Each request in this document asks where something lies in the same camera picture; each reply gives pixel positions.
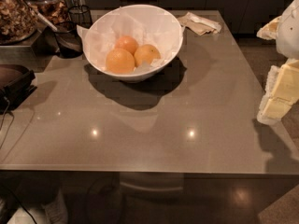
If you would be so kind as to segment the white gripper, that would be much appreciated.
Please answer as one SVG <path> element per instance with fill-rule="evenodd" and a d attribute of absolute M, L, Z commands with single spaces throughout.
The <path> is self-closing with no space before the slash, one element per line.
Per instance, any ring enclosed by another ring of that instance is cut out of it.
<path fill-rule="evenodd" d="M 293 0 L 281 18 L 278 16 L 260 28 L 257 36 L 264 40 L 276 39 L 278 53 L 289 58 L 280 67 L 270 68 L 259 106 L 257 120 L 274 125 L 299 100 L 299 0 Z"/>

